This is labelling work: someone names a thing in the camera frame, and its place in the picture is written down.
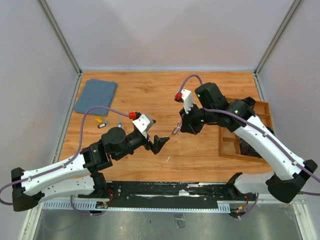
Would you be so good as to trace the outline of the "large metal keyring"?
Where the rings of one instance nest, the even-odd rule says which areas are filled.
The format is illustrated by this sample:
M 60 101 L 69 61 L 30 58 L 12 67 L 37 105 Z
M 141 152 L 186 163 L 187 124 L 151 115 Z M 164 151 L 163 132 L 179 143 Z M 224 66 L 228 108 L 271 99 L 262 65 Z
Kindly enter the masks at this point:
M 171 136 L 177 136 L 180 134 L 181 132 L 181 126 L 182 126 L 182 120 L 180 120 L 175 127 L 173 128 L 172 132 L 171 132 Z

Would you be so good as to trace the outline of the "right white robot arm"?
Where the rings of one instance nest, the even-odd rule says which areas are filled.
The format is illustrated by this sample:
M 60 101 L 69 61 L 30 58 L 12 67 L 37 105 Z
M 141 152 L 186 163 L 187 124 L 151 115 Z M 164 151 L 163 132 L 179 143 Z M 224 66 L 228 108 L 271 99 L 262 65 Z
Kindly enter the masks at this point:
M 175 101 L 183 104 L 179 112 L 182 133 L 197 135 L 204 125 L 224 127 L 247 142 L 272 167 L 268 173 L 235 173 L 227 182 L 230 199 L 238 200 L 244 194 L 271 194 L 282 203 L 290 203 L 309 178 L 317 178 L 314 172 L 318 165 L 312 159 L 297 156 L 276 138 L 255 113 L 253 98 L 228 102 L 211 82 L 200 85 L 195 94 L 201 107 L 195 104 L 191 91 L 180 88 L 175 94 Z

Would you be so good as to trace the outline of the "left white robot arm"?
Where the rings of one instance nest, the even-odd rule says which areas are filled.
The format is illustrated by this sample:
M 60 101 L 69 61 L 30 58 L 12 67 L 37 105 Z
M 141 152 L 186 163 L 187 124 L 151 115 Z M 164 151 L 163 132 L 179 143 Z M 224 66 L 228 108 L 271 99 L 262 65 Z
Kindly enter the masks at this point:
M 35 170 L 13 169 L 13 210 L 22 212 L 47 200 L 71 196 L 112 198 L 113 191 L 101 171 L 111 167 L 113 160 L 133 155 L 140 147 L 156 155 L 170 139 L 155 135 L 151 141 L 147 133 L 151 127 L 149 123 L 138 119 L 132 124 L 131 133 L 127 134 L 121 127 L 112 127 L 99 141 L 63 161 Z

